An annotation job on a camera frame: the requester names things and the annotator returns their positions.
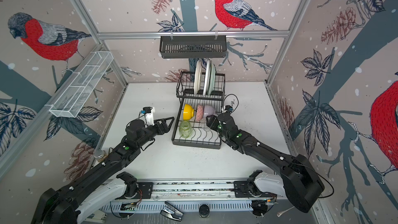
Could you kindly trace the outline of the clear glass tumbler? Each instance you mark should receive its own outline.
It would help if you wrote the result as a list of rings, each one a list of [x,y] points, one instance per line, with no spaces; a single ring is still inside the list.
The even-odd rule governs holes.
[[[201,127],[203,130],[205,130],[206,132],[211,131],[211,129],[207,126],[206,119],[202,119],[202,120],[200,121],[200,127]]]

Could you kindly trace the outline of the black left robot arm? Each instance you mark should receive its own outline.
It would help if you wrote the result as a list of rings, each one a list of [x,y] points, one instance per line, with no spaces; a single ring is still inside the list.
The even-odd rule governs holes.
[[[32,218],[34,224],[80,224],[93,212],[112,200],[135,196],[137,179],[124,168],[150,146],[157,135],[171,130],[174,117],[146,125],[134,119],[126,126],[126,135],[112,152],[80,178],[68,185],[44,192]]]

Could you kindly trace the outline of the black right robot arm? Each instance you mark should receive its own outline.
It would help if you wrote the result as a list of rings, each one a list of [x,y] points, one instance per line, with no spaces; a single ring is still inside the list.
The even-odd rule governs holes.
[[[251,156],[282,178],[287,199],[298,210],[307,213],[318,200],[325,186],[309,160],[277,151],[239,129],[230,113],[206,117],[206,125],[224,138],[224,142],[244,155]]]

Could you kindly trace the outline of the green glass tumbler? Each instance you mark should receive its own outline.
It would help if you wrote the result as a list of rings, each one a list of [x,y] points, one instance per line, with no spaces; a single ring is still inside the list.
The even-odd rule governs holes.
[[[191,123],[187,120],[183,120],[179,126],[179,134],[183,139],[189,138],[193,133]]]

